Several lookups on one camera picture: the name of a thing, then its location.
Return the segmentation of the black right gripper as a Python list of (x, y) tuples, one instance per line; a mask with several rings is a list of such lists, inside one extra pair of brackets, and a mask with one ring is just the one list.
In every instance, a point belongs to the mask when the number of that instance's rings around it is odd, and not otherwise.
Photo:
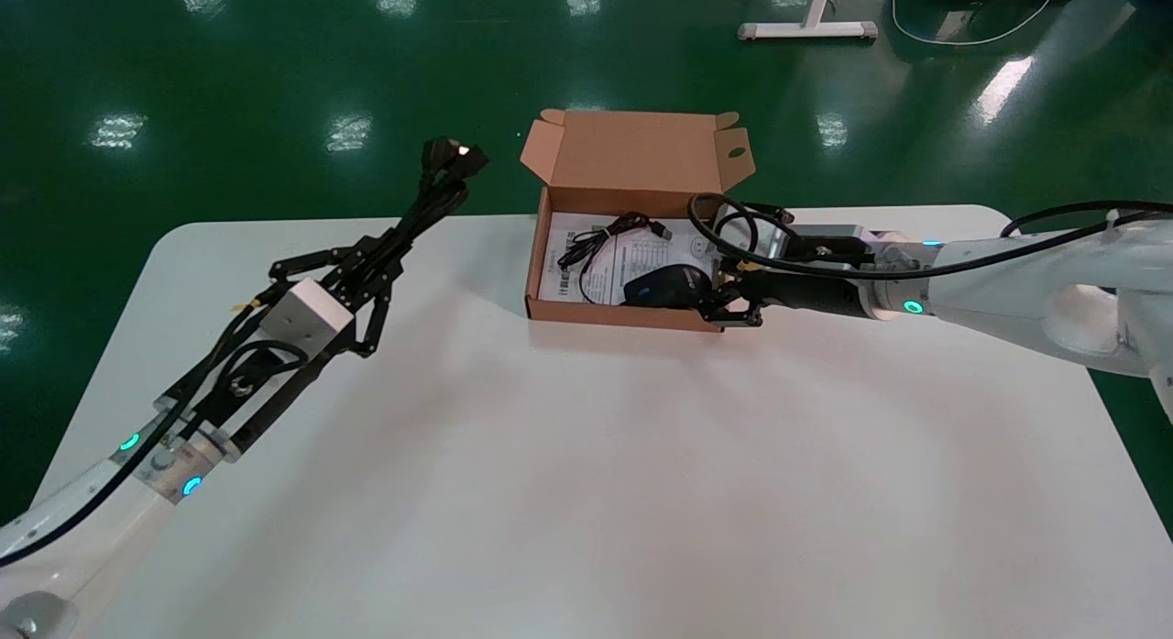
[[(791, 225), (795, 216), (771, 204), (750, 204), (751, 212)], [(738, 285), (720, 285), (700, 298), (700, 317), (708, 325), (725, 328), (759, 328), (762, 306), (809, 310), (822, 314), (877, 320), (875, 306), (856, 283), (833, 277), (745, 272)]]

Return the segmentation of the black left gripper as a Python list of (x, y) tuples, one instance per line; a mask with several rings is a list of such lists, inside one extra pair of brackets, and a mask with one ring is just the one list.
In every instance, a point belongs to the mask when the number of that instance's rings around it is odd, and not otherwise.
[[(382, 237), (361, 237), (352, 246), (277, 260), (269, 267), (269, 279), (289, 283), (290, 276), (331, 268), (320, 283), (344, 285), (344, 304), (355, 317), (369, 310), (362, 329), (351, 326), (347, 331), (348, 341), (343, 351), (369, 358), (377, 352), (387, 322), (394, 283), (404, 273), (399, 260), (374, 267), (372, 260), (384, 246)], [(175, 424), (179, 439), (202, 435), (223, 453), (248, 453), (323, 375), (330, 362), (327, 352), (310, 356), (300, 347), (276, 339), (213, 347), (213, 354), (172, 387), (176, 396), (194, 390)]]

